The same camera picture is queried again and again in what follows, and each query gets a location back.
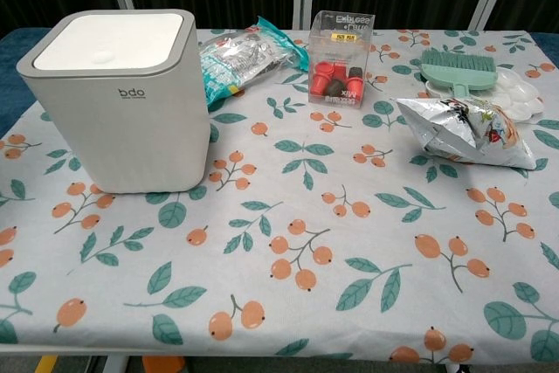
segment yellow label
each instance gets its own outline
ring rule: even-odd
[[[339,34],[339,33],[332,33],[332,39],[336,41],[345,41],[346,43],[353,43],[357,40],[357,36],[355,34]]]

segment tablecloth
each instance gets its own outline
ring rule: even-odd
[[[0,143],[0,343],[558,360],[559,72],[523,31],[373,39],[359,110],[307,103],[294,70],[213,106],[204,179],[181,193],[102,193],[33,105]],[[519,125],[537,170],[423,153],[393,99],[424,96],[428,46],[540,90]]]

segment floor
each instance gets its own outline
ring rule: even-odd
[[[0,357],[2,373],[33,373],[40,357]],[[101,373],[105,357],[96,357],[89,373]],[[52,373],[86,372],[88,357],[59,357]],[[361,361],[320,360],[313,358],[248,358],[248,357],[189,357],[183,373],[446,373],[443,366],[373,363]],[[556,373],[558,363],[516,366],[472,366],[471,373]],[[131,357],[126,373],[143,373],[140,357]]]

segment brush handle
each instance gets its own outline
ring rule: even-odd
[[[467,85],[458,83],[452,85],[452,90],[454,91],[454,98],[465,98],[470,93]]]

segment snack bag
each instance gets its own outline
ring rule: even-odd
[[[307,51],[262,17],[246,30],[202,44],[200,60],[208,106],[282,67],[308,69]]]
[[[396,100],[411,132],[432,155],[455,162],[535,169],[535,159],[500,107],[475,98]]]

